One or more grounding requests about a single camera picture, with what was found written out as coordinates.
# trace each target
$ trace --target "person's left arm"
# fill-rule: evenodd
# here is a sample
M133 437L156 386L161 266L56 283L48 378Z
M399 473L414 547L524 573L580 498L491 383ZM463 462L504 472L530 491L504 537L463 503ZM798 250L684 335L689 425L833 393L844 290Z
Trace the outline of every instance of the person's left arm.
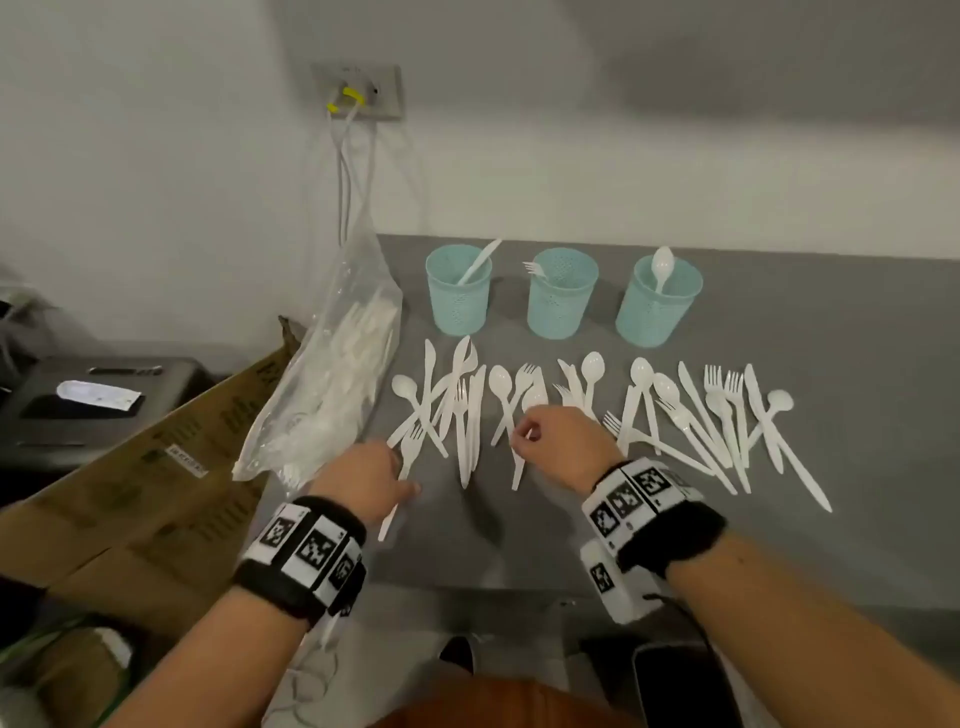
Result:
M419 487L397 481L385 443L354 445L327 464L309 495L325 497L367 525L382 521ZM296 619L234 586L116 710L105 728L240 728L266 710L307 631Z

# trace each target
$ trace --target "gray table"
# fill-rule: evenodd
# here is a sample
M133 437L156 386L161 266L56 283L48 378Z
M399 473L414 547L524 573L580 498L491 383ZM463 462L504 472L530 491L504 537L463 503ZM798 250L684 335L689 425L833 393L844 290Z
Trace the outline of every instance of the gray table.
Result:
M423 260L441 238L381 237L404 293L402 339L387 377L422 382L423 339L448 371L456 339L433 325ZM823 511L789 469L778 475L762 445L753 451L752 496L729 495L715 479L677 465L735 527L797 563L813 578L861 605L905 609L960 607L960 264L837 255L677 251L703 272L699 300L670 341L640 350L613 321L634 262L648 250L586 246L600 265L580 331L561 342L526 326L529 283L520 262L547 247L508 243L496 253L487 324L474 335L481 363L512 372L542 366L549 386L563 382L557 358L579 362L601 352L607 374L597 412L619 412L634 357L646 356L675 377L684 361L699 377L704 364L752 362L761 388L788 390L794 411L780 430L823 485L834 513ZM409 413L389 386L368 432L387 436ZM487 393L483 447L470 487L427 442L412 477L423 494L398 513L374 578L414 587L546 590L583 595L590 586L576 558L589 537L577 503L528 469L510 490L513 459L506 440L489 445L500 414ZM690 452L660 417L664 440ZM632 454L642 452L634 446Z

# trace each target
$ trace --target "cup rim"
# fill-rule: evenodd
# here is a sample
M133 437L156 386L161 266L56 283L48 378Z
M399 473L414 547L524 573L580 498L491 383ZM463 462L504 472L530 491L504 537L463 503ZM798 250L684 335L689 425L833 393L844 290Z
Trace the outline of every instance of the cup rim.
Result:
M697 296L700 295L700 292L704 290L704 274L702 274L700 272L700 269L697 268L697 266L695 266L689 260L684 260L681 257L678 257L676 259L677 261L683 263L684 265L689 266L690 269L697 274L697 277L699 279L699 285L697 285L697 289L693 293L682 293L679 295L675 293L657 293L656 288L651 288L649 285L644 283L643 279L640 277L641 264L645 260L653 261L653 255L645 255L640 260L638 260L634 264L634 271L631 273L631 275L633 276L633 279L636 282L636 284L640 286L643 290L649 291L654 296L660 296L661 298L667 299L668 301L686 301L687 299L696 298Z
M580 293L582 291L586 291L588 288L592 288L597 284L597 281L600 280L600 266L597 264L597 261L593 258L592 255L588 255L583 251L578 251L576 248L566 248L564 246L554 246L553 248L547 248L545 250L540 251L536 255L534 255L534 262L536 263L537 258L539 258L544 253L548 253L549 251L570 251L571 253L582 255L587 260L589 260L590 263L593 264L593 280L589 283L585 283L584 285L577 286L576 288L568 288L562 285L554 285L553 283L548 283L546 280L540 278L539 276L531 276L530 277L531 283L533 283L536 280L543 287L550 288L554 291L563 291L564 293Z
M446 245L442 245L439 248L434 248L432 251L430 251L430 255L428 255L426 259L423 261L423 270L426 273L427 280L429 280L430 282L436 283L440 286L445 286L448 288L461 290L461 291L469 291L472 288L478 288L481 285L484 285L490 282L490 278L493 274L493 261L490 258L487 258L484 261L484 264L480 266L480 270L477 271L476 273L477 278L467 283L464 283L463 285L457 285L456 283L450 283L450 282L447 282L446 280L440 280L439 278L434 276L432 273L430 273L430 258L432 258L435 254L439 253L440 251L444 250L445 248L471 248L475 250L478 255L480 255L482 251L481 248L478 248L475 245L470 245L469 243L447 243Z

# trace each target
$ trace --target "person's right arm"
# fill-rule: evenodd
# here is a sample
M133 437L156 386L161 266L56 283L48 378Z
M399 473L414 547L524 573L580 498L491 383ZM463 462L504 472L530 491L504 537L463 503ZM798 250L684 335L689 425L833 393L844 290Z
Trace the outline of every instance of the person's right arm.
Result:
M584 498L623 460L573 407L532 408L511 444ZM784 728L960 726L956 683L729 528L666 579Z

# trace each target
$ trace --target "teal cup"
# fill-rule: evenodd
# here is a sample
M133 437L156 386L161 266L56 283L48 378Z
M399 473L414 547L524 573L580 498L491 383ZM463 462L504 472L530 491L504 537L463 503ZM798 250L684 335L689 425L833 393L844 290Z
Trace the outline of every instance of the teal cup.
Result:
M673 274L657 293L657 280L647 255L634 266L630 285L616 315L616 330L639 347L652 349L670 338L673 329L684 317L697 294L704 287L704 277L685 260L676 258Z
M427 256L426 279L430 306L437 328L448 336L476 333L487 322L490 276L493 263L487 259L463 285L457 281L480 255L475 245L444 245Z
M565 339L576 333L600 277L596 261L572 248L550 248L537 257L546 275L530 277L527 325L544 339Z

